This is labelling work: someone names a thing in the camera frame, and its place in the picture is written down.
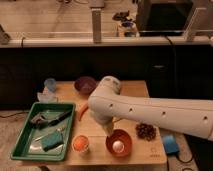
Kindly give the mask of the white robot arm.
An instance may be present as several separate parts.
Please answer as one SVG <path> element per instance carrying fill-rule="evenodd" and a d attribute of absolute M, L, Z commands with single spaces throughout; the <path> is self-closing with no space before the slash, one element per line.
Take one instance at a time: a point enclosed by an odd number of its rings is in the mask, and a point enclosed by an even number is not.
<path fill-rule="evenodd" d="M 133 120 L 213 141 L 213 100 L 131 97 L 120 94 L 121 82 L 105 76 L 88 98 L 94 120 Z"/>

